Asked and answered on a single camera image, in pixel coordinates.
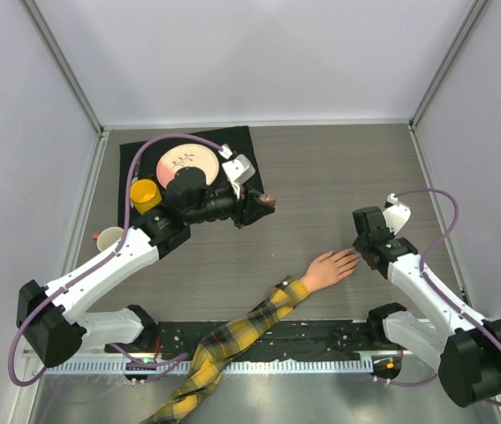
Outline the glitter nail polish bottle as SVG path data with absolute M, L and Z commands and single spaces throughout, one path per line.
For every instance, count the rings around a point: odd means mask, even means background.
M 276 205 L 276 198 L 270 193 L 263 193 L 260 196 L 260 202 L 269 205 L 270 207 L 274 207 Z

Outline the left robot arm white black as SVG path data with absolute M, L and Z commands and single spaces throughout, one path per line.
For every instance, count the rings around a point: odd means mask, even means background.
M 146 352 L 156 340 L 156 324 L 141 307 L 95 314 L 88 309 L 129 276 L 185 243 L 192 225 L 232 220 L 243 228 L 274 210 L 274 198 L 247 182 L 213 189 L 201 170 L 180 170 L 164 189 L 162 201 L 105 251 L 48 284 L 31 280 L 19 289 L 19 334 L 45 367 L 63 364 L 82 348 L 110 343 Z

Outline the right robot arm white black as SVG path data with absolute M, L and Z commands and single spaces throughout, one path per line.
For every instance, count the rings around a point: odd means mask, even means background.
M 428 319 L 393 307 L 366 327 L 371 345 L 400 345 L 438 377 L 460 407 L 501 395 L 501 320 L 489 320 L 458 298 L 398 235 L 411 215 L 400 202 L 353 212 L 355 250 L 373 270 L 405 293 Z

